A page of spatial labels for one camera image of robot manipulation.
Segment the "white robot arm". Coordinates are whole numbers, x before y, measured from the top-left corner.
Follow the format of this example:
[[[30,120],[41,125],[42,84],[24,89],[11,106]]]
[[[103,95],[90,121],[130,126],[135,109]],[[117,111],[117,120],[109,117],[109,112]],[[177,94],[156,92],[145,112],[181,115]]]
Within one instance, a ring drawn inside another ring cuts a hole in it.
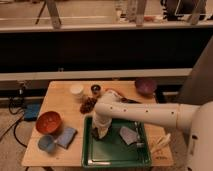
[[[213,171],[213,101],[203,105],[122,103],[114,90],[97,101],[92,116],[99,132],[107,133],[113,118],[172,127],[189,134],[185,171]]]

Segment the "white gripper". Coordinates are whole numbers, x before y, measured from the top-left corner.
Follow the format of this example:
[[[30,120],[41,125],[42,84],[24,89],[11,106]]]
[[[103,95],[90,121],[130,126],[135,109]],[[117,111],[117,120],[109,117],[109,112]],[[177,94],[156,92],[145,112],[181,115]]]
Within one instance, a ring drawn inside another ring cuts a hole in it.
[[[108,129],[111,125],[112,119],[108,116],[102,116],[99,114],[94,114],[92,117],[92,136],[96,140],[103,139],[108,132]]]

